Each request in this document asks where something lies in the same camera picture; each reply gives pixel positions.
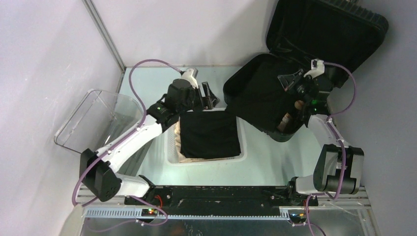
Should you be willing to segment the black garment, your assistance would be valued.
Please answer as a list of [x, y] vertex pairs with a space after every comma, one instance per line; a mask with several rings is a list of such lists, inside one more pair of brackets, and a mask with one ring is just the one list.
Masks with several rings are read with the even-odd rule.
[[242, 67], [223, 86], [227, 111], [263, 131], [277, 131], [296, 102], [294, 95], [284, 91], [278, 77], [298, 71], [297, 65], [290, 64]]
[[179, 117], [180, 153], [218, 159], [241, 154], [237, 118], [225, 111], [187, 112]]

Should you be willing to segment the beige cloth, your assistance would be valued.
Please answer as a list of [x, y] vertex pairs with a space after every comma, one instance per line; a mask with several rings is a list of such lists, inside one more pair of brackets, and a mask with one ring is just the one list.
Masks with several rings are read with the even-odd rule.
[[214, 158], [214, 159], [203, 159], [203, 158], [188, 158], [184, 154], [181, 154], [181, 139], [180, 139], [180, 123], [179, 121], [174, 125], [174, 140], [175, 140], [175, 149], [178, 155], [178, 160], [180, 164], [186, 163], [199, 163], [199, 162], [211, 162], [211, 161], [222, 161], [233, 159], [233, 157], [225, 158]]

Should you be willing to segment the black ribbed hard-shell suitcase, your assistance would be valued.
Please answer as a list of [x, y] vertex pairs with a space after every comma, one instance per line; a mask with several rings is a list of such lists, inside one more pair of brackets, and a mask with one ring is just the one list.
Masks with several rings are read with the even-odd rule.
[[[346, 0], [280, 0], [266, 36], [268, 52], [244, 66], [290, 64], [307, 72], [313, 59], [321, 59], [333, 89], [340, 88], [349, 72], [358, 69], [381, 46], [388, 27], [384, 16]], [[285, 132], [254, 127], [277, 142], [286, 142], [306, 126], [296, 108], [288, 113], [293, 123]]]

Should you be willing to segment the white perforated plastic basket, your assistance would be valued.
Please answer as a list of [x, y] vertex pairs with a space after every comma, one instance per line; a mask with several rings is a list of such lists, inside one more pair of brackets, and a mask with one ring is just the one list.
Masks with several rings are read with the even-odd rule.
[[[215, 108], [213, 110], [205, 110], [205, 111], [225, 111], [224, 108]], [[241, 148], [241, 154], [239, 156], [233, 157], [233, 159], [229, 160], [222, 160], [222, 161], [211, 161], [211, 162], [237, 162], [242, 161], [247, 157], [247, 144], [246, 144], [246, 137], [243, 128], [243, 121], [237, 118], [237, 126], [238, 126], [238, 139]], [[174, 125], [170, 127], [163, 133], [163, 141], [164, 141], [164, 154], [165, 159], [171, 165], [199, 165], [208, 162], [199, 162], [199, 163], [186, 163], [180, 164], [178, 160], [178, 155], [175, 149], [175, 140], [174, 140]]]

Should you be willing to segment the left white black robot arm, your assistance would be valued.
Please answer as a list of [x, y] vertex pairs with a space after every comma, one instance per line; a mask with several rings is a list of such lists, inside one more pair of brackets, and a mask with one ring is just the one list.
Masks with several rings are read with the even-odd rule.
[[101, 202], [115, 196], [135, 196], [142, 204], [155, 200], [151, 182], [144, 177], [119, 174], [122, 165], [139, 149], [178, 122], [185, 112], [211, 110], [219, 98], [207, 82], [194, 87], [185, 79], [175, 79], [162, 97], [151, 105], [142, 120], [97, 151], [81, 154], [80, 179]]

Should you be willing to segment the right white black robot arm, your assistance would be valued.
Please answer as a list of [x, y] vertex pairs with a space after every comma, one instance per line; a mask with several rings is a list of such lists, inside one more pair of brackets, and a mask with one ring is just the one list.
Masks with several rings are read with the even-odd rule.
[[299, 119], [311, 130], [321, 153], [313, 174], [294, 177], [294, 187], [286, 192], [288, 203], [300, 205], [308, 194], [327, 194], [334, 199], [341, 194], [356, 194], [360, 187], [364, 152], [347, 142], [335, 127], [327, 108], [333, 89], [325, 72], [302, 69], [278, 76], [284, 91], [303, 102]]

